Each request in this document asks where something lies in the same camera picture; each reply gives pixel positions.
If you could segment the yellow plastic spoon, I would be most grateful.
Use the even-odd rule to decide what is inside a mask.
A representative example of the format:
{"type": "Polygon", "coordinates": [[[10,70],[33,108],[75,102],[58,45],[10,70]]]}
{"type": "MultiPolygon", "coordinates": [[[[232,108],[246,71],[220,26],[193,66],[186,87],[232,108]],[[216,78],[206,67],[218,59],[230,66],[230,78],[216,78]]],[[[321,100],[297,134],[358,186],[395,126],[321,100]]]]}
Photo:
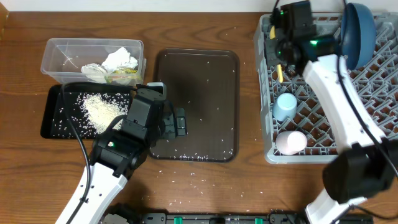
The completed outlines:
{"type": "MultiPolygon", "coordinates": [[[[270,29],[269,37],[270,37],[270,39],[274,39],[275,38],[275,27],[274,26],[272,26],[271,29],[270,29]]],[[[283,72],[282,72],[281,64],[276,65],[276,70],[277,70],[277,75],[278,75],[279,82],[282,83],[284,81],[284,78],[283,78],[283,72]]]]}

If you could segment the yellow green snack wrapper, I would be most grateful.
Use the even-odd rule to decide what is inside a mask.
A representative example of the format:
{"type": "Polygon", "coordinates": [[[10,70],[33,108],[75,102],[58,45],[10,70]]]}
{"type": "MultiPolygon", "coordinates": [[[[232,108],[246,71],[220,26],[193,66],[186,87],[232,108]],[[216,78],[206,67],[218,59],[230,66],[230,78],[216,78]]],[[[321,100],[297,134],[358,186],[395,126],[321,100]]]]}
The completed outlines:
{"type": "Polygon", "coordinates": [[[110,76],[105,76],[106,83],[117,83],[120,85],[132,85],[141,82],[142,78],[133,68],[120,68],[110,76]]]}

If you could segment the small light blue cup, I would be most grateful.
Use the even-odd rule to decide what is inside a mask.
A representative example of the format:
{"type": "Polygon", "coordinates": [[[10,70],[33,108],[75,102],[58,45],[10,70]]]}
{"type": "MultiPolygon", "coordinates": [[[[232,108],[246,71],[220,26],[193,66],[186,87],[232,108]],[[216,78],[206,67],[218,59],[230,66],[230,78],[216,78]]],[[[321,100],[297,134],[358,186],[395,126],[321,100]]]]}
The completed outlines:
{"type": "Polygon", "coordinates": [[[272,115],[278,121],[293,119],[296,111],[297,99],[291,93],[283,93],[278,96],[272,107],[272,115]]]}

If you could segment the pile of white rice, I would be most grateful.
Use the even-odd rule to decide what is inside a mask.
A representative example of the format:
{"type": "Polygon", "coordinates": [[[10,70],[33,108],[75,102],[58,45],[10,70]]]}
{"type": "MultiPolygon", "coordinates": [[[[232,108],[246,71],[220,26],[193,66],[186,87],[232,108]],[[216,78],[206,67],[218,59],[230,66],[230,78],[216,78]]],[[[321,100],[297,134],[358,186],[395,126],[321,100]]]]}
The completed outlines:
{"type": "Polygon", "coordinates": [[[128,93],[66,93],[68,109],[65,109],[60,96],[50,118],[50,139],[71,139],[75,135],[68,123],[68,111],[78,135],[83,139],[94,139],[103,133],[112,120],[126,115],[131,96],[128,93]]]}

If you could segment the white paper napkin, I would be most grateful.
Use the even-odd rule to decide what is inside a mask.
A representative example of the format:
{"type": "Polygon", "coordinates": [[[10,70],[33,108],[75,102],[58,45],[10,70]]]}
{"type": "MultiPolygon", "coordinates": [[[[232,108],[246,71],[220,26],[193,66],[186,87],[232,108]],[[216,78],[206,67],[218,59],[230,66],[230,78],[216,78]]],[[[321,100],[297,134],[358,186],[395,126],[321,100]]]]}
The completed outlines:
{"type": "Polygon", "coordinates": [[[106,60],[101,64],[108,73],[113,73],[120,68],[135,68],[138,66],[138,60],[131,56],[131,53],[124,47],[108,55],[106,60]]]}

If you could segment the grey paper ball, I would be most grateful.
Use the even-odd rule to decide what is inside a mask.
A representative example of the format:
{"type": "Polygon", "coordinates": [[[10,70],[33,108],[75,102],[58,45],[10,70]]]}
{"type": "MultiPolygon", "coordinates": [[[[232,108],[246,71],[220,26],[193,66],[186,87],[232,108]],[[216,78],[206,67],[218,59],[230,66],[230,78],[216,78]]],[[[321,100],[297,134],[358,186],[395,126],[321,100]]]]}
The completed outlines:
{"type": "Polygon", "coordinates": [[[106,83],[105,75],[107,71],[102,65],[97,63],[84,65],[81,68],[81,73],[96,83],[106,83]]]}

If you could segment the dark blue plate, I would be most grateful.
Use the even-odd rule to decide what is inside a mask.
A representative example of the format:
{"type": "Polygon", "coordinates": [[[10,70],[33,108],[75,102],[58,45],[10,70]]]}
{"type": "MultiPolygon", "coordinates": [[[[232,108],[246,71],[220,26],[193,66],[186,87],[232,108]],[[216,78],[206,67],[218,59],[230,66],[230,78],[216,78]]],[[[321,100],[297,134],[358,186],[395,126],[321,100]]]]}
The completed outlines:
{"type": "Polygon", "coordinates": [[[365,66],[376,46],[376,25],[371,10],[359,3],[348,3],[341,22],[343,55],[348,70],[365,66]]]}

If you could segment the pink plastic cup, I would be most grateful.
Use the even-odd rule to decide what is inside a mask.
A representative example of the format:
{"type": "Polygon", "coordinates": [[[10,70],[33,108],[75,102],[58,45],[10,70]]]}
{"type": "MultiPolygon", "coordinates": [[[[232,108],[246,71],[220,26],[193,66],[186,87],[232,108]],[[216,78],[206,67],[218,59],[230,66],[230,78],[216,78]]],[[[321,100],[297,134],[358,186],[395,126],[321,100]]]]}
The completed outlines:
{"type": "Polygon", "coordinates": [[[294,155],[307,146],[307,137],[300,131],[284,131],[275,140],[277,150],[283,155],[294,155]]]}

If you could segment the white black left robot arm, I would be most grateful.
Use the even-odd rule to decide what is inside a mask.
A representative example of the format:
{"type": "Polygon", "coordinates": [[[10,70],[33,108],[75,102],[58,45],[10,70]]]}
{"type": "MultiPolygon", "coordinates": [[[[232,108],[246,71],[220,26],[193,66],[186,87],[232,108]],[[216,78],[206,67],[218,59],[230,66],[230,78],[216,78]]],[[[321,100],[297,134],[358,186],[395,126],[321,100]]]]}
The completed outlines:
{"type": "Polygon", "coordinates": [[[99,223],[149,149],[160,139],[186,135],[184,110],[166,113],[165,106],[173,107],[163,83],[138,86],[128,114],[114,118],[95,139],[88,165],[57,223],[99,223]]]}

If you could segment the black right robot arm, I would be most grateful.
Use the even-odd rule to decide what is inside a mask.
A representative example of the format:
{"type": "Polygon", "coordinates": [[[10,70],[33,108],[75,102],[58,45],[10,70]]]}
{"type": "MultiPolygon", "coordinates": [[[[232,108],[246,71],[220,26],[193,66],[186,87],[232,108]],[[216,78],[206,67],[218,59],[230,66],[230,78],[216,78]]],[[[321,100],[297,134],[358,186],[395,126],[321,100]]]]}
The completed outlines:
{"type": "Polygon", "coordinates": [[[278,28],[266,42],[267,62],[293,64],[318,98],[335,137],[338,157],[323,170],[324,189],[307,205],[309,223],[336,223],[352,208],[390,189],[397,177],[397,141],[366,111],[332,35],[278,28]]]}

